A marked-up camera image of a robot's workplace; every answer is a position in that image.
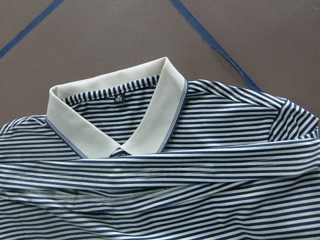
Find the blue white striped polo shirt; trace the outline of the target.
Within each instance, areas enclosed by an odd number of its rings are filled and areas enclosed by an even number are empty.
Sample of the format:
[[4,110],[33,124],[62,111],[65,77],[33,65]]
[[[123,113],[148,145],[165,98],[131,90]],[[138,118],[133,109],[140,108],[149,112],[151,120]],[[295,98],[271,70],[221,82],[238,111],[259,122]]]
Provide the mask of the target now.
[[3,240],[317,240],[318,118],[163,57],[0,129]]

